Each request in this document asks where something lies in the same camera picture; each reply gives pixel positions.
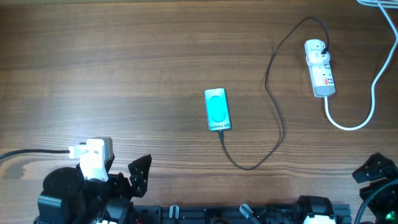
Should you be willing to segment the Galaxy S25 smartphone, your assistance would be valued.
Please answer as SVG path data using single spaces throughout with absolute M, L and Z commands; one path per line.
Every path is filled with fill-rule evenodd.
M 206 114 L 210 131 L 221 131 L 231 128 L 228 101 L 224 88 L 204 91 Z

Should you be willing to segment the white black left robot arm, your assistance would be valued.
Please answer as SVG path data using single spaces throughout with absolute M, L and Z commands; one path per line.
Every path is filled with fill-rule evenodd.
M 43 181 L 34 223 L 139 223 L 131 199 L 147 192 L 151 162 L 150 154 L 142 156 L 128 164 L 129 177 L 110 174 L 105 182 L 86 179 L 80 166 L 51 172 Z

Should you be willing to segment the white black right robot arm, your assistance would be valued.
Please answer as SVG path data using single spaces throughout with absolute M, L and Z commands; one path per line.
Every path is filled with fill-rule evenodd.
M 301 196 L 293 206 L 293 223 L 337 224 L 362 223 L 365 209 L 375 216 L 375 224 L 397 224 L 397 166 L 380 153 L 375 153 L 352 176 L 357 183 L 369 182 L 361 188 L 361 204 L 355 219 L 344 205 L 333 205 L 328 198 Z

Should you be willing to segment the white power strip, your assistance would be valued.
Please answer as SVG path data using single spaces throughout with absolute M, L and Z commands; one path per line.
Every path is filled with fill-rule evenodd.
M 323 41 L 318 39 L 310 39 L 304 44 L 305 54 L 313 50 L 324 51 L 326 45 Z M 324 98 L 331 96 L 335 93 L 335 83 L 331 72 L 331 66 L 324 64 L 320 66 L 308 67 L 310 72 L 310 79 L 312 83 L 312 89 L 314 97 Z

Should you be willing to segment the white USB wall charger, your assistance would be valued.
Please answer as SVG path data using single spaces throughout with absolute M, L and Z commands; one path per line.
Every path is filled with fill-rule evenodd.
M 321 50 L 313 50 L 307 54 L 306 62 L 309 67 L 329 64 L 330 54 L 328 52 L 323 54 Z

